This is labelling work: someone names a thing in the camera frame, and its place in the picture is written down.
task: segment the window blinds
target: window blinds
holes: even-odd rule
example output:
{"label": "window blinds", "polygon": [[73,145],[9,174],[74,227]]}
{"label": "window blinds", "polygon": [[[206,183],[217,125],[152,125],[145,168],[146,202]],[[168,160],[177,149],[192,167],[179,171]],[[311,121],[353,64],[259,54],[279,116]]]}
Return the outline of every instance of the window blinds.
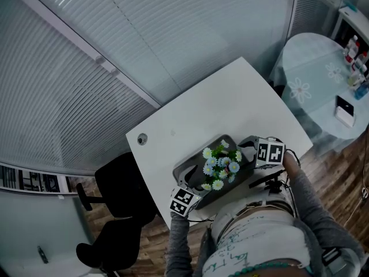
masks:
{"label": "window blinds", "polygon": [[303,32],[329,36],[340,4],[341,0],[297,0],[291,36]]}
{"label": "window blinds", "polygon": [[293,0],[41,0],[161,104],[238,57],[267,76]]}
{"label": "window blinds", "polygon": [[20,0],[0,0],[0,162],[94,175],[154,108]]}

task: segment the round table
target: round table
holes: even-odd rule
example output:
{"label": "round table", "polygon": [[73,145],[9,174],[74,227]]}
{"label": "round table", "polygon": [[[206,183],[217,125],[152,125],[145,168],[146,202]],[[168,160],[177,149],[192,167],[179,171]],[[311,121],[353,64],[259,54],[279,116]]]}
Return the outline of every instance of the round table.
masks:
{"label": "round table", "polygon": [[[320,153],[341,150],[358,138],[369,123],[369,93],[360,100],[347,84],[351,73],[343,48],[331,39],[301,33],[289,39],[269,80],[283,85],[282,99],[304,127]],[[354,106],[352,128],[335,116],[336,95]]]}

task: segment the hand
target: hand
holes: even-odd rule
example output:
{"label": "hand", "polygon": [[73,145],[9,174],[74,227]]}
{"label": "hand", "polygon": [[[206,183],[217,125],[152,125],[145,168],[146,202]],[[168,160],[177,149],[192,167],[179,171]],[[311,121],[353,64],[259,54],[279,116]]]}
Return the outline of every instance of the hand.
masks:
{"label": "hand", "polygon": [[300,167],[295,160],[295,157],[293,157],[289,152],[284,152],[283,166],[290,179],[294,179],[300,171]]}

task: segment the wooden floor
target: wooden floor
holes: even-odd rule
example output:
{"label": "wooden floor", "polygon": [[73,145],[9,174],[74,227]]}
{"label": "wooden floor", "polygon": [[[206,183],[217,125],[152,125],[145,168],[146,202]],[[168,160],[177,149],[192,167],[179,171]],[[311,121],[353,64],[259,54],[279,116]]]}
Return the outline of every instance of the wooden floor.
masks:
{"label": "wooden floor", "polygon": [[[323,205],[333,214],[341,225],[350,217],[360,201],[362,192],[362,169],[364,163],[365,136],[337,154],[333,151],[317,157],[314,149],[301,159],[302,169],[306,172]],[[365,180],[369,185],[369,167]],[[72,188],[81,182],[88,195],[99,196],[96,182],[92,179],[75,178],[71,180]],[[97,237],[104,224],[114,220],[104,204],[94,204],[93,211],[86,212],[86,219],[91,231]],[[197,263],[200,239],[207,224],[193,226],[189,232],[190,252],[193,266]],[[359,204],[347,229],[362,243],[369,252],[369,200]],[[169,230],[164,221],[156,217],[153,222],[142,229],[140,253],[137,262],[130,268],[119,272],[121,276],[163,276],[165,270],[165,251]]]}

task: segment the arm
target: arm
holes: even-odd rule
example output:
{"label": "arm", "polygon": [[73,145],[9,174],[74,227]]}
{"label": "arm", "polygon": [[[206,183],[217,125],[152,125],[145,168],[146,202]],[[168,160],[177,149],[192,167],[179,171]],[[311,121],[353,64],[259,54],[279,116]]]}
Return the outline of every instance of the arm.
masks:
{"label": "arm", "polygon": [[168,252],[166,255],[167,267],[166,277],[188,277],[192,276],[190,249],[187,244],[187,234],[190,223],[174,212],[171,212],[172,222],[169,234]]}
{"label": "arm", "polygon": [[300,219],[313,231],[322,248],[350,249],[362,262],[364,259],[362,246],[324,209],[310,181],[299,168],[295,158],[289,153],[284,155],[283,165],[291,180],[291,189]]}

